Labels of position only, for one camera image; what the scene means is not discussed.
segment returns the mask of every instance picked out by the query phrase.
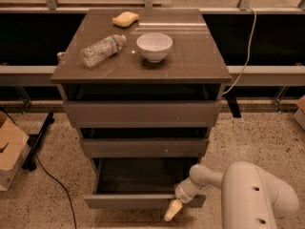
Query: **dresser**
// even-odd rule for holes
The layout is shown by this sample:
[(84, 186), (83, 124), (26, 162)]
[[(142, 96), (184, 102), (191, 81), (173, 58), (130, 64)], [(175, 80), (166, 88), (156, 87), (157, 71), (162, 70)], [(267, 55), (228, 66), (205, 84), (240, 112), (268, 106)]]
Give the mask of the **dresser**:
[[(89, 207), (167, 208), (174, 185), (206, 153), (231, 76), (199, 10), (131, 10), (140, 19), (127, 29), (112, 24), (123, 11), (89, 10), (51, 82), (96, 173)], [(173, 39), (158, 64), (136, 47), (148, 32)], [(122, 51), (87, 69), (80, 50), (112, 34), (126, 36)]]

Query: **black cable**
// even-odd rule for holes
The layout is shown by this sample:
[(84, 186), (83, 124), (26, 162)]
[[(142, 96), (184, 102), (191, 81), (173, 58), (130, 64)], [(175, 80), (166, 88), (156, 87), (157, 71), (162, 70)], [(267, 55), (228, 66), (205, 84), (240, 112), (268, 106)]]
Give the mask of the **black cable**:
[(0, 111), (5, 114), (15, 125), (17, 125), (16, 122), (12, 119), (12, 117), (10, 117), (10, 115), (4, 110), (4, 108), (0, 107)]
[(69, 199), (69, 203), (70, 203), (70, 207), (71, 207), (71, 211), (72, 211), (72, 215), (73, 215), (73, 221), (74, 221), (74, 228), (77, 229), (77, 225), (76, 225), (76, 218), (75, 218), (75, 213), (74, 213), (74, 209), (73, 209), (73, 205), (72, 205), (72, 201), (71, 201), (71, 197), (69, 195), (69, 192), (67, 190), (67, 188), (63, 185), (63, 183), (61, 183), (58, 179), (56, 179), (54, 176), (52, 176), (46, 169), (45, 167), (42, 165), (39, 157), (37, 154), (35, 154), (41, 168), (44, 170), (44, 172), (49, 176), (51, 177), (52, 179), (54, 179), (59, 185), (61, 185), (61, 187), (65, 190), (67, 196), (68, 196), (68, 199)]

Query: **open drawer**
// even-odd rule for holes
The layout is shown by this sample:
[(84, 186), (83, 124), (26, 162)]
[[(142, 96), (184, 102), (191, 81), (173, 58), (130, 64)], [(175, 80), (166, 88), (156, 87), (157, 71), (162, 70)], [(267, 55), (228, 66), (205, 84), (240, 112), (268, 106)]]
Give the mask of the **open drawer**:
[(64, 102), (73, 127), (212, 127), (219, 101), (208, 102)]
[(87, 157), (204, 156), (207, 128), (81, 128)]
[[(197, 158), (99, 159), (93, 194), (85, 196), (90, 208), (168, 208), (174, 185), (188, 177)], [(198, 197), (191, 207), (202, 207)]]

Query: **yellow sponge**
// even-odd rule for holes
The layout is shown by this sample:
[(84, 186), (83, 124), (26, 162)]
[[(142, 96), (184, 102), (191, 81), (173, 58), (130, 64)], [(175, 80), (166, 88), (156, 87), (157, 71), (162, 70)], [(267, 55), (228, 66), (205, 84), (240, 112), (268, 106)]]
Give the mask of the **yellow sponge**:
[(130, 11), (124, 11), (117, 17), (112, 19), (112, 23), (115, 26), (127, 28), (129, 27), (133, 22), (139, 20), (139, 14), (133, 13)]

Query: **white robotic hand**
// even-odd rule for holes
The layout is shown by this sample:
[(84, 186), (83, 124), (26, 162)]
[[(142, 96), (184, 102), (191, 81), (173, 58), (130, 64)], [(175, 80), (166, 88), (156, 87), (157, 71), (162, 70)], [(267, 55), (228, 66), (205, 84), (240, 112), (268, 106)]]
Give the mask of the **white robotic hand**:
[(275, 229), (275, 218), (296, 213), (298, 198), (285, 181), (248, 163), (233, 163), (222, 175), (203, 165), (194, 165), (190, 176), (175, 188), (165, 219), (171, 220), (182, 208), (212, 185), (221, 189), (223, 229)]

